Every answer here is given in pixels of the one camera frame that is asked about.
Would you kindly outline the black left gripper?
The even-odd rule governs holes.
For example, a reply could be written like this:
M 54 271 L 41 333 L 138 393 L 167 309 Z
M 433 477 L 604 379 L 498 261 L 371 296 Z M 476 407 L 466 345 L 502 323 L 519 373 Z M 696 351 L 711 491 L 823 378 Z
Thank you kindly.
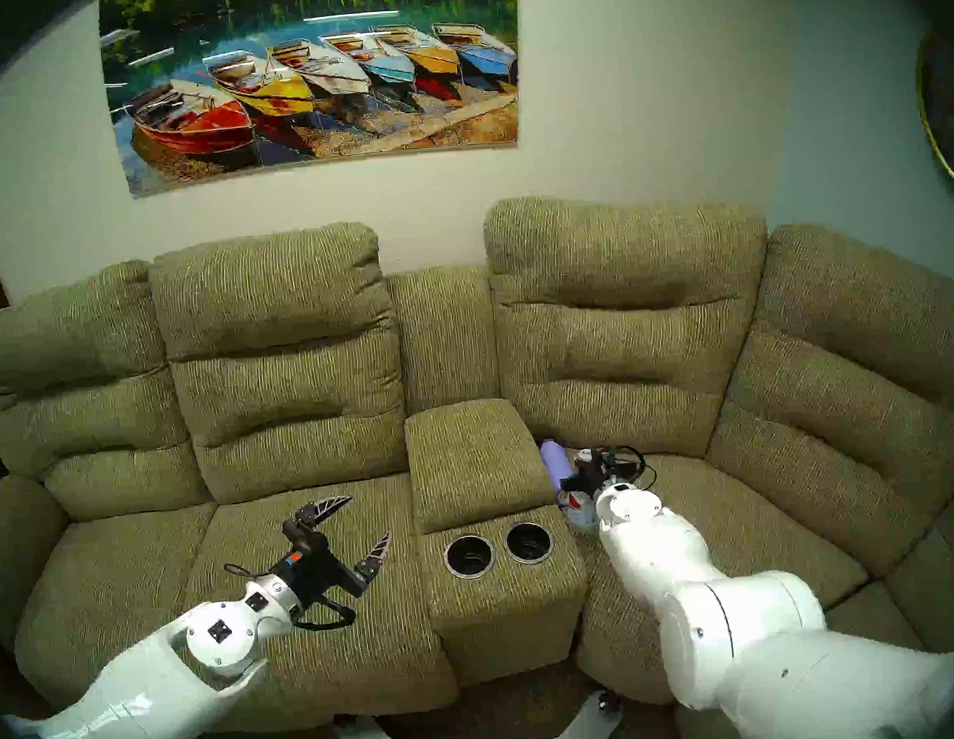
M 359 599 L 373 583 L 387 558 L 392 533 L 386 532 L 355 568 L 346 566 L 332 552 L 329 540 L 319 531 L 335 513 L 351 503 L 351 496 L 334 496 L 310 502 L 294 512 L 294 522 L 283 523 L 282 534 L 289 552 L 271 566 L 271 573 L 288 585 L 300 602 L 301 611 L 314 605 L 346 608 L 333 601 L 328 591 L 338 588 Z

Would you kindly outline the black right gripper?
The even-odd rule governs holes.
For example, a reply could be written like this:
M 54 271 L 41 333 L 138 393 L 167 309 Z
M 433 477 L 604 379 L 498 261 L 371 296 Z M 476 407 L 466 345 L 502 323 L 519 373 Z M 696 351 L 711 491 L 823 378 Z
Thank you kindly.
M 622 447 L 587 447 L 573 457 L 575 492 L 594 497 L 615 483 L 627 482 L 626 456 Z

